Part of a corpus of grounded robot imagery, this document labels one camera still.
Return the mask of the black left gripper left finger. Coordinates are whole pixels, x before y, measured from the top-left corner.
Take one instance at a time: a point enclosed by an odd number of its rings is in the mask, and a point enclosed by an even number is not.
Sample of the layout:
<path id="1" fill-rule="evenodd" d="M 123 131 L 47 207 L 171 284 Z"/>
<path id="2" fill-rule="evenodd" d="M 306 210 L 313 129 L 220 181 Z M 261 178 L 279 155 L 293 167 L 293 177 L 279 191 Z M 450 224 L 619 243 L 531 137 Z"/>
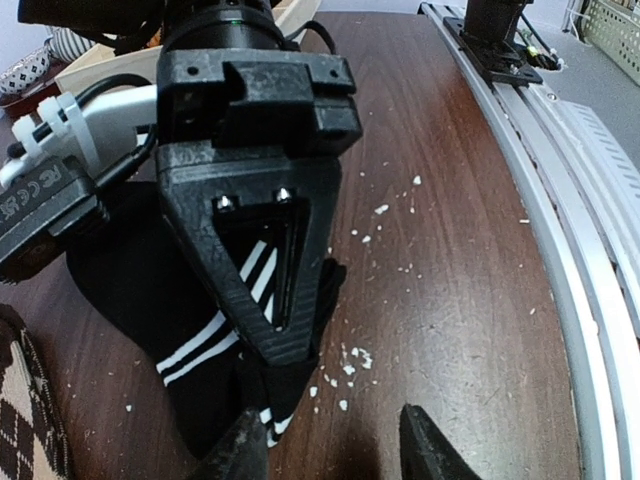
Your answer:
<path id="1" fill-rule="evenodd" d="M 269 421 L 268 409 L 243 411 L 187 479 L 267 479 Z"/>

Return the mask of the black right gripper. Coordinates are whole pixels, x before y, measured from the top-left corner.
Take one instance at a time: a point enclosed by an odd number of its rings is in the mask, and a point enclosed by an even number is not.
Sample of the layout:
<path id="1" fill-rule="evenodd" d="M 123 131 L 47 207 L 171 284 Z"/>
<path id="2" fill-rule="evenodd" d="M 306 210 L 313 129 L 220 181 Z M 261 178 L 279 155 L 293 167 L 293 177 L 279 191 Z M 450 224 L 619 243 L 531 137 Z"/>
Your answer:
<path id="1" fill-rule="evenodd" d="M 157 66 L 158 190 L 164 200 L 334 200 L 339 158 L 362 135 L 339 55 L 176 50 Z"/>

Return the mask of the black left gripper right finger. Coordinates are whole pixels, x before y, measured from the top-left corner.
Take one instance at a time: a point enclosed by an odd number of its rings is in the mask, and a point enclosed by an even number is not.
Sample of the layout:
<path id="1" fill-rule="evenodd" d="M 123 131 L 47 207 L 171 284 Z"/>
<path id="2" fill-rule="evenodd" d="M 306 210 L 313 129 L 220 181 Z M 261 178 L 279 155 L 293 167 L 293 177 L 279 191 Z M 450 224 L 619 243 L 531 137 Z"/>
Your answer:
<path id="1" fill-rule="evenodd" d="M 422 407 L 403 406 L 399 439 L 402 479 L 480 480 Z"/>

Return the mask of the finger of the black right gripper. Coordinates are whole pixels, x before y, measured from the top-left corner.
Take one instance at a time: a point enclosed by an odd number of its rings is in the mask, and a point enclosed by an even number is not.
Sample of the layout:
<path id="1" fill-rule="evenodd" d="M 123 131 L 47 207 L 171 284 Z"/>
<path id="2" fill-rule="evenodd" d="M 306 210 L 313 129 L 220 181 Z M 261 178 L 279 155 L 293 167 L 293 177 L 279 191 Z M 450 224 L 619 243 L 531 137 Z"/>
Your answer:
<path id="1" fill-rule="evenodd" d="M 311 351 L 337 162 L 165 165 L 162 208 L 194 271 L 269 366 Z"/>

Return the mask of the black white-striped ankle sock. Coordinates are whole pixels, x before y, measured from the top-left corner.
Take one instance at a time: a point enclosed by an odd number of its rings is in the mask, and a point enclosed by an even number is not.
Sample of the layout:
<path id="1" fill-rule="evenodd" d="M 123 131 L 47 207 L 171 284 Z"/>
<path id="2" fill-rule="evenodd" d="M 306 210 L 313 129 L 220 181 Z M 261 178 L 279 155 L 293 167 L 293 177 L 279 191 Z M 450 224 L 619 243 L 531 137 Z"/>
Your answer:
<path id="1" fill-rule="evenodd" d="M 270 367 L 241 341 L 188 265 L 154 183 L 123 183 L 105 205 L 108 223 L 69 249 L 68 269 L 91 305 L 153 360 L 189 452 L 205 457 L 248 408 L 259 412 L 268 445 L 276 445 L 318 365 L 345 267 L 331 258 L 323 263 L 308 358 Z"/>

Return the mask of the brown argyle sock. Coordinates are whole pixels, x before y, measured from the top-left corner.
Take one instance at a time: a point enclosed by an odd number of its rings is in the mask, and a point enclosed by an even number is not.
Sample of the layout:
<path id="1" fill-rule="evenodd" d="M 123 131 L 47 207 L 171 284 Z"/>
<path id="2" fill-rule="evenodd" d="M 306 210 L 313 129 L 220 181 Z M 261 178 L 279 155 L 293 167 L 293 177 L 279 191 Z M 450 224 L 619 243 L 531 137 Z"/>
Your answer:
<path id="1" fill-rule="evenodd" d="M 45 364 L 22 318 L 5 304 L 1 306 L 1 477 L 75 477 Z"/>

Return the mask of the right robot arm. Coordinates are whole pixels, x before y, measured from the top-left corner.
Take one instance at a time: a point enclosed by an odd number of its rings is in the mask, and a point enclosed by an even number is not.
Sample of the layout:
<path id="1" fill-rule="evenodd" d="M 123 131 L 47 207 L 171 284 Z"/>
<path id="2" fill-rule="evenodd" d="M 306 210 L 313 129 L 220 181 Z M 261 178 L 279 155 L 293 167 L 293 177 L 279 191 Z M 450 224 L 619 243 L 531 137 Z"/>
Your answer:
<path id="1" fill-rule="evenodd" d="M 117 52 L 157 32 L 164 43 L 154 83 L 115 74 L 18 124 L 6 189 L 71 161 L 77 192 L 57 189 L 57 212 L 40 206 L 3 234 L 4 279 L 26 274 L 44 227 L 78 225 L 86 201 L 154 157 L 164 219 L 281 400 L 315 350 L 339 158 L 362 134 L 347 61 L 302 52 L 266 1 L 23 1 L 18 17 Z"/>

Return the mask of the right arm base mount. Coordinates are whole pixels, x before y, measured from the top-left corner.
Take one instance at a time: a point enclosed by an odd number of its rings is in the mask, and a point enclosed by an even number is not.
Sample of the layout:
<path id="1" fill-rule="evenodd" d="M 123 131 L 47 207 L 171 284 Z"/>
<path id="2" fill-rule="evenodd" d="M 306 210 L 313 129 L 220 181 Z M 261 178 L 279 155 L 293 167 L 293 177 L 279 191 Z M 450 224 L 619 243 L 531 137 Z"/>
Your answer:
<path id="1" fill-rule="evenodd" d="M 542 77 L 514 43 L 525 0 L 469 0 L 463 18 L 444 17 L 443 24 L 488 83 L 527 87 Z"/>

